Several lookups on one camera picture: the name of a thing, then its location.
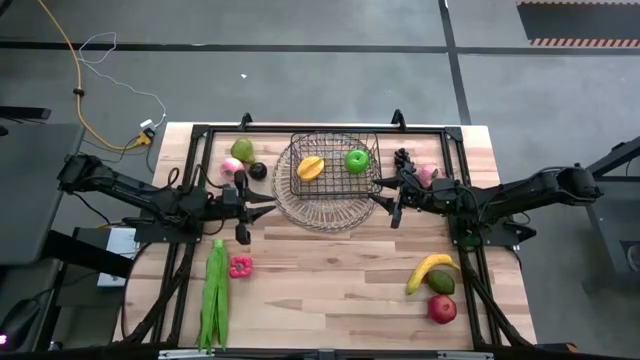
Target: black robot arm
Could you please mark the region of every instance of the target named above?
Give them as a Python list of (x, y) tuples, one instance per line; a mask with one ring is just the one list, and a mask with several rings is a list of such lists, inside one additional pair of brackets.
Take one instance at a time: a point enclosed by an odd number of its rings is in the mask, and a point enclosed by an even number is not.
[(373, 182), (398, 189), (397, 200), (370, 196), (393, 216), (392, 228), (400, 225), (405, 207), (453, 215), (473, 232), (527, 210), (555, 203), (584, 206), (602, 195), (591, 173), (578, 165), (545, 168), (526, 179), (486, 189), (465, 187), (458, 180), (449, 178), (433, 179), (425, 188), (415, 175), (415, 166), (404, 149), (396, 151), (395, 165), (395, 176)]
[[(179, 176), (179, 170), (174, 168), (169, 173), (167, 185), (158, 188), (114, 171), (95, 156), (75, 155), (65, 159), (58, 181), (59, 188), (69, 194), (98, 191), (142, 209), (140, 218), (126, 218), (124, 222), (151, 234), (168, 237), (169, 242), (183, 239), (183, 235), (199, 238), (204, 222), (238, 219), (236, 240), (243, 245), (251, 243), (246, 224), (253, 223), (275, 206), (247, 208), (245, 202), (262, 203), (275, 199), (251, 191), (244, 171), (235, 173), (235, 187), (211, 184), (221, 189), (218, 196), (194, 186), (195, 175), (194, 181), (186, 188), (173, 188)], [(167, 235), (172, 231), (181, 236), (172, 238)]]

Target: wire basket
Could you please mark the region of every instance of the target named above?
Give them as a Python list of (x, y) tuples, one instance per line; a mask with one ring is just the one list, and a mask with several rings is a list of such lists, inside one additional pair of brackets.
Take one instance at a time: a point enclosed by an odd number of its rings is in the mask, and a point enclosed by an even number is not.
[(376, 203), (367, 197), (357, 199), (334, 198), (302, 199), (291, 193), (290, 144), (280, 155), (273, 169), (272, 191), (276, 206), (291, 222), (305, 229), (322, 232), (340, 232), (353, 229), (373, 213)]
[[(360, 174), (347, 171), (344, 159), (351, 150), (360, 149), (369, 155), (369, 166)], [(295, 133), (291, 136), (291, 193), (303, 199), (352, 199), (379, 194), (382, 187), (372, 180), (380, 179), (380, 149), (378, 136), (370, 132)], [(297, 175), (300, 162), (308, 156), (324, 160), (324, 170), (311, 181)]]

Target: pear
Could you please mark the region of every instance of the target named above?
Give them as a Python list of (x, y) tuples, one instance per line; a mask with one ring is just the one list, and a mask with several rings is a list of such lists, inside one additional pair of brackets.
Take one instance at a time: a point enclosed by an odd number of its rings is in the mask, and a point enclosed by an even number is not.
[(240, 138), (233, 143), (233, 146), (231, 146), (231, 156), (246, 164), (256, 162), (253, 156), (253, 144), (251, 140), (247, 138)]

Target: orange cable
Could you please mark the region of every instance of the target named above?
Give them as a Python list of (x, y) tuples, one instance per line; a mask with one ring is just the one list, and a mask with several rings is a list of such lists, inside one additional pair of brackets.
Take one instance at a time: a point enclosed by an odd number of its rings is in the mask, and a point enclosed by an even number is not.
[[(64, 30), (62, 30), (62, 27), (60, 26), (60, 24), (58, 23), (56, 18), (53, 16), (51, 11), (49, 11), (49, 8), (47, 8), (47, 6), (42, 2), (42, 0), (38, 0), (38, 3), (40, 4), (40, 6), (42, 6), (42, 9), (44, 10), (44, 12), (47, 13), (47, 15), (49, 16), (51, 21), (53, 21), (53, 24), (58, 28), (58, 31), (60, 31), (60, 34), (62, 35), (62, 37), (64, 37), (64, 41), (67, 43), (67, 46), (69, 47), (69, 50), (71, 50), (71, 55), (73, 55), (73, 61), (76, 64), (76, 72), (77, 72), (77, 76), (78, 76), (78, 87), (77, 87), (77, 89), (78, 89), (79, 92), (82, 92), (82, 71), (80, 71), (80, 62), (78, 61), (78, 57), (76, 56), (75, 50), (73, 49), (73, 45), (71, 45), (71, 41), (67, 37), (67, 34), (64, 32)], [(96, 137), (96, 139), (100, 140), (100, 142), (103, 143), (105, 146), (107, 146), (108, 148), (111, 148), (113, 150), (131, 150), (131, 149), (136, 148), (136, 147), (141, 145), (140, 143), (136, 142), (133, 145), (127, 146), (127, 147), (125, 147), (125, 146), (117, 146), (117, 145), (113, 145), (113, 144), (109, 143), (107, 140), (103, 139), (100, 135), (98, 135), (97, 132), (95, 132), (95, 130), (93, 130), (93, 128), (91, 128), (91, 126), (89, 126), (89, 124), (85, 121), (84, 116), (82, 116), (81, 102), (82, 102), (82, 95), (77, 93), (76, 94), (76, 111), (78, 112), (78, 118), (80, 119), (80, 122), (82, 123), (82, 125), (84, 125), (84, 127), (87, 130), (89, 130), (89, 132), (91, 134), (93, 134), (93, 136)]]

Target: gray desk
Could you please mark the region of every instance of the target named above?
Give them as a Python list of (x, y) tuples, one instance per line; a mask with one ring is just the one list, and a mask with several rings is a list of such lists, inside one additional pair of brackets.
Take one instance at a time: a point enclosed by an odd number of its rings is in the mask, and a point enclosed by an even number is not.
[(75, 124), (8, 124), (0, 137), (0, 265), (40, 259), (62, 193), (56, 177), (80, 148)]

